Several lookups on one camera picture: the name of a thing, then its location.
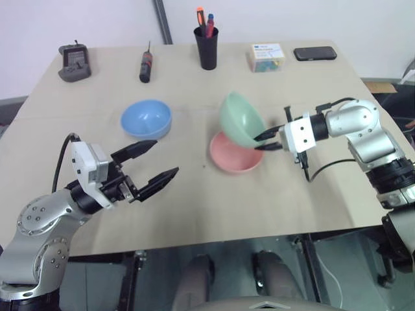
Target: gray device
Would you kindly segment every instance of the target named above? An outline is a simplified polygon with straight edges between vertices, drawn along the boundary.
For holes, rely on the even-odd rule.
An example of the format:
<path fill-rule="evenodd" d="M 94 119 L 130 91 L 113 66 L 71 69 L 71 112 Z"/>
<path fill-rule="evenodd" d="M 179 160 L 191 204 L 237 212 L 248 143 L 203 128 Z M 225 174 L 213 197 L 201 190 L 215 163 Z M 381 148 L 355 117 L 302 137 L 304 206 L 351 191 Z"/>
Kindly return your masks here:
<path fill-rule="evenodd" d="M 88 49 L 75 40 L 74 45 L 63 45 L 59 53 L 64 57 L 64 65 L 58 74 L 63 81 L 76 82 L 91 75 L 88 60 Z"/>

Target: wooden table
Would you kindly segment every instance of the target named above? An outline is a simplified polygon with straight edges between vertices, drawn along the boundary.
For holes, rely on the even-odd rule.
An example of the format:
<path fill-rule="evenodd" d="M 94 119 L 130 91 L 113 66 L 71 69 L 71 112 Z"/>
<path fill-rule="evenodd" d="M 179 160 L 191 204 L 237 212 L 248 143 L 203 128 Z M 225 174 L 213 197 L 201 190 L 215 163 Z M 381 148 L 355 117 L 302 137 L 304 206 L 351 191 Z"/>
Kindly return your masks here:
<path fill-rule="evenodd" d="M 136 141 L 123 132 L 120 117 L 146 98 L 171 107 L 172 128 L 147 154 L 126 162 L 124 171 L 138 187 L 161 171 L 176 166 L 180 171 L 144 203 L 121 202 L 115 210 L 98 212 L 74 236 L 72 255 L 380 224 L 386 211 L 355 163 L 324 170 L 309 184 L 288 152 L 267 153 L 259 167 L 241 175 L 219 170 L 209 157 L 209 142 L 220 131 L 219 107 L 230 91 L 243 94 L 269 126 L 286 121 L 288 105 L 295 117 L 342 97 L 374 100 L 335 46 L 333 61 L 297 62 L 292 54 L 295 47 L 318 45 L 334 46 L 281 42 L 287 59 L 273 73 L 249 70 L 247 44 L 219 45 L 213 71 L 200 68 L 195 45 L 155 46 L 149 84 L 138 80 L 144 47 L 90 49 L 92 76 L 72 84 L 58 76 L 58 55 L 0 140 L 0 244 L 11 240 L 20 210 L 50 193 L 64 137 L 76 132 L 109 155 Z M 383 126 L 414 159 L 403 134 L 379 109 Z M 344 137 L 318 142 L 309 152 L 310 172 L 344 158 L 351 158 Z M 58 187 L 74 179 L 66 155 Z"/>

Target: black cup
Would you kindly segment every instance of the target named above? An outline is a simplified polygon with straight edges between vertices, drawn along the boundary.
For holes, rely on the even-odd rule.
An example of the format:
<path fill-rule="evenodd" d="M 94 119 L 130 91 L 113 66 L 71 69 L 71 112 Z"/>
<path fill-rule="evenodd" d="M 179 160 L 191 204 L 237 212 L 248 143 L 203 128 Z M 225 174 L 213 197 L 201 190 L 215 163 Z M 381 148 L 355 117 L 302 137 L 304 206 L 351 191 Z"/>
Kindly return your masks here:
<path fill-rule="evenodd" d="M 199 50 L 200 65 L 205 70 L 216 68 L 219 30 L 216 27 L 213 28 L 213 35 L 210 38 L 202 37 L 202 29 L 200 27 L 197 27 L 193 33 L 195 34 Z"/>

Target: blue bowl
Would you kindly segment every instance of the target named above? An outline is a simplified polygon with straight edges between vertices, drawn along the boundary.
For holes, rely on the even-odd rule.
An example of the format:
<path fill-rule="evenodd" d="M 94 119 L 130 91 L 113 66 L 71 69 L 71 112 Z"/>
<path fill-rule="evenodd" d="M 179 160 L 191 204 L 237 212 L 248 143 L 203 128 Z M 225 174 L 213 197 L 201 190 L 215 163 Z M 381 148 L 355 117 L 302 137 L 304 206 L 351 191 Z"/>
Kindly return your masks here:
<path fill-rule="evenodd" d="M 125 109 L 121 126 L 126 133 L 140 139 L 159 139 L 170 130 L 171 110 L 159 100 L 142 100 Z"/>

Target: screwdriver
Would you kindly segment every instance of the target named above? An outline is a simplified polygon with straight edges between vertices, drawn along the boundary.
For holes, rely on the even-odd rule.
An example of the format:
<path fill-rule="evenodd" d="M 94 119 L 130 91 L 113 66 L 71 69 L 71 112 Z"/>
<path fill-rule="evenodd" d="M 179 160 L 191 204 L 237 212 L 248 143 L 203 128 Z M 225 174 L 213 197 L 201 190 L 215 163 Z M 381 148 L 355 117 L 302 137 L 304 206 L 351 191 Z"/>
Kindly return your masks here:
<path fill-rule="evenodd" d="M 148 50 L 143 53 L 141 59 L 140 81 L 142 83 L 150 82 L 151 65 L 153 63 L 153 55 L 150 53 L 150 41 L 148 42 Z"/>

